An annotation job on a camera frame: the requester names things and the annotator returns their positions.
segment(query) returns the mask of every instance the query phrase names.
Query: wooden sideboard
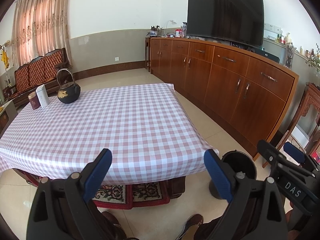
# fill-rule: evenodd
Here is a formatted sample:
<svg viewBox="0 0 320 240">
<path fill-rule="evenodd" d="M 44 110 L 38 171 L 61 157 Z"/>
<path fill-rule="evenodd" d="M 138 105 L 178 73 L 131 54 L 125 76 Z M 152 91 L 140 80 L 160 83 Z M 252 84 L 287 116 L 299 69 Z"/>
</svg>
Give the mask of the wooden sideboard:
<svg viewBox="0 0 320 240">
<path fill-rule="evenodd" d="M 252 156 L 260 139 L 276 133 L 299 78 L 258 54 L 209 41 L 151 38 L 150 57 L 153 75 L 173 83 Z"/>
</svg>

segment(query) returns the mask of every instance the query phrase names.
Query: tiled floor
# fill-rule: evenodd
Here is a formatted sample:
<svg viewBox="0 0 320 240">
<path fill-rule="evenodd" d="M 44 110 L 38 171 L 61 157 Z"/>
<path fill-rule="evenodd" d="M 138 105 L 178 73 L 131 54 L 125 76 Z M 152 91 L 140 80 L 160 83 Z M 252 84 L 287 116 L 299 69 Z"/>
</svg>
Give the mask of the tiled floor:
<svg viewBox="0 0 320 240">
<path fill-rule="evenodd" d="M 82 91 L 86 91 L 162 83 L 162 81 L 145 69 L 136 69 L 90 77 L 79 80 L 77 83 Z M 200 134 L 219 150 L 221 156 L 235 149 L 246 152 L 228 133 L 190 101 L 179 93 L 177 97 Z M 262 161 L 262 157 L 256 161 L 259 180 L 264 180 L 270 173 L 269 167 L 262 168 Z M 209 181 L 206 171 L 189 175 L 186 178 L 186 192 L 167 205 L 109 211 L 118 218 L 128 237 L 134 236 L 140 240 L 175 239 L 186 219 L 191 215 L 200 213 L 204 216 L 204 222 L 209 222 L 223 214 L 227 202 L 210 195 Z M 28 215 L 35 193 L 36 188 L 28 185 L 13 170 L 3 172 L 0 177 L 0 213 L 20 240 L 26 238 Z M 286 211 L 291 209 L 287 202 L 285 209 Z"/>
</svg>

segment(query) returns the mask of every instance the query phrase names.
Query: teapot handle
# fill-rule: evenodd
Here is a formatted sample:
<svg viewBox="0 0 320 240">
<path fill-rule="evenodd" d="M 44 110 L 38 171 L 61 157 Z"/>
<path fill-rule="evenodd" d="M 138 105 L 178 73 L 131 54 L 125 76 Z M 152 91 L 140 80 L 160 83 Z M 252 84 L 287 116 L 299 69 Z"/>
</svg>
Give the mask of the teapot handle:
<svg viewBox="0 0 320 240">
<path fill-rule="evenodd" d="M 60 84 L 59 79 L 58 79 L 58 74 L 59 74 L 59 72 L 60 72 L 61 70 L 66 70 L 66 71 L 68 71 L 68 72 L 70 73 L 70 75 L 71 75 L 71 77 L 72 77 L 72 80 L 73 80 L 73 86 L 75 87 L 75 86 L 76 86 L 75 78 L 74 78 L 74 76 L 73 76 L 73 73 L 72 73 L 68 68 L 62 68 L 62 69 L 60 69 L 60 70 L 57 72 L 57 82 L 58 82 L 59 86 L 61 87 L 61 84 Z"/>
</svg>

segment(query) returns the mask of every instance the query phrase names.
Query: pink and white checkered tablecloth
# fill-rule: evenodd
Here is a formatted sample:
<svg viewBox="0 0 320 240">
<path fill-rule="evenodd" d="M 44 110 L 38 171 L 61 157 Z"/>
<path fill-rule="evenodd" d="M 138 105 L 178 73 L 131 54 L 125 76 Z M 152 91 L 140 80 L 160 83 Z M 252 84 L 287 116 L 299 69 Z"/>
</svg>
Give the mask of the pink and white checkered tablecloth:
<svg viewBox="0 0 320 240">
<path fill-rule="evenodd" d="M 0 172 L 18 168 L 64 179 L 103 148 L 113 156 L 104 184 L 135 184 L 203 171 L 204 152 L 212 147 L 172 84 L 107 88 L 82 92 L 69 105 L 57 97 L 45 108 L 28 104 L 0 139 Z"/>
</svg>

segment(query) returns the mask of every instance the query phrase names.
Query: black bin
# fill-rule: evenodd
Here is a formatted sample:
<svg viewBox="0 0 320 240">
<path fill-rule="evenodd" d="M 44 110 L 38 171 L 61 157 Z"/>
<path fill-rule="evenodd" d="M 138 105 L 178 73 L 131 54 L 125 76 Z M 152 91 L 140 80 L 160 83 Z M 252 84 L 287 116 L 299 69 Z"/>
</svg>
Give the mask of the black bin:
<svg viewBox="0 0 320 240">
<path fill-rule="evenodd" d="M 247 154 L 237 150 L 230 151 L 223 155 L 222 161 L 228 163 L 235 173 L 243 172 L 249 179 L 257 179 L 256 165 Z M 220 197 L 212 180 L 209 183 L 209 190 L 211 195 L 215 198 L 223 199 Z"/>
</svg>

